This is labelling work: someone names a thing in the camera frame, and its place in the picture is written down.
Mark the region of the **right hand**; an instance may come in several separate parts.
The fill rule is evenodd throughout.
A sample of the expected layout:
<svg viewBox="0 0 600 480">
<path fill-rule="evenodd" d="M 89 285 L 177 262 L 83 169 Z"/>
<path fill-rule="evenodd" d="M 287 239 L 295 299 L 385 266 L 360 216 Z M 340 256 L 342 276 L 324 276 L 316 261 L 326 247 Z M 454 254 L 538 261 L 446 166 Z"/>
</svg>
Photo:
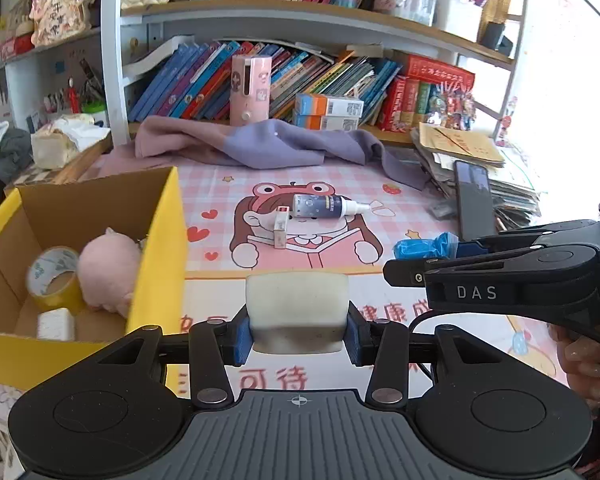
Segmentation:
<svg viewBox="0 0 600 480">
<path fill-rule="evenodd" d="M 572 339 L 568 330 L 557 325 L 549 325 L 548 334 L 557 344 L 558 361 L 569 387 L 592 410 L 600 408 L 600 344 L 583 336 Z"/>
</svg>

